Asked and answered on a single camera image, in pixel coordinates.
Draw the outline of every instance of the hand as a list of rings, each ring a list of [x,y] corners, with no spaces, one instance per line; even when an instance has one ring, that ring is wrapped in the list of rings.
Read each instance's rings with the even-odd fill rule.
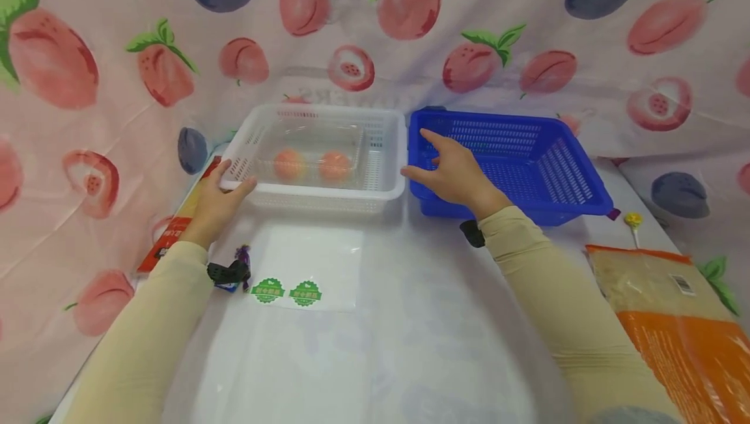
[[[181,241],[193,242],[208,250],[232,221],[242,200],[255,190],[258,185],[255,177],[246,179],[234,191],[225,193],[219,188],[221,176],[231,164],[231,160],[219,163],[203,182],[193,220],[180,236]]]
[[[439,156],[432,163],[437,169],[426,171],[409,165],[401,169],[401,175],[430,188],[449,203],[468,207],[478,221],[512,206],[508,197],[484,176],[468,148],[427,129],[420,129],[419,133],[435,146]]]

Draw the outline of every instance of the orange fruit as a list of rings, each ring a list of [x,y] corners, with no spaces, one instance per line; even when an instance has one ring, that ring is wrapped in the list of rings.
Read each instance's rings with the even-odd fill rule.
[[[352,163],[339,151],[326,152],[320,159],[318,167],[320,176],[327,182],[342,182],[349,176]]]
[[[287,147],[273,159],[273,172],[282,182],[294,182],[305,176],[305,158],[294,149]]]

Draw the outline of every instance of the beige sleeve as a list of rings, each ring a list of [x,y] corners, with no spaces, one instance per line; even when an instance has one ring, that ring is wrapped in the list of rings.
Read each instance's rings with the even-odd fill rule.
[[[519,304],[568,380],[582,423],[600,422],[598,416],[628,407],[682,422],[583,266],[554,246],[515,206],[486,218],[479,227]]]
[[[208,254],[177,242],[120,312],[84,366],[64,424],[155,424],[174,372],[206,309]]]

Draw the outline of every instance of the white table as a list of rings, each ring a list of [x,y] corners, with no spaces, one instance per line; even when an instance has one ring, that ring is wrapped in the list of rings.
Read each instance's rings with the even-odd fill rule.
[[[676,252],[620,172],[609,162],[596,167],[615,207],[643,215],[642,247]],[[252,217],[239,216],[233,233]],[[469,246],[459,222],[422,216],[405,193],[383,221],[364,226],[354,313],[268,307],[217,290],[163,422],[572,422],[551,357],[489,253]],[[546,233],[587,271],[584,245],[633,247],[622,217],[583,216]]]

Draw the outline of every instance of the yellow lollipop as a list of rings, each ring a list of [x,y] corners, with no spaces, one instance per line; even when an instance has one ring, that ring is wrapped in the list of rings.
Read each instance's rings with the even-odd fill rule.
[[[641,243],[638,242],[638,226],[643,222],[643,218],[637,212],[628,212],[625,215],[625,223],[630,227],[630,231],[633,233],[633,241],[635,241],[635,247],[640,248]]]

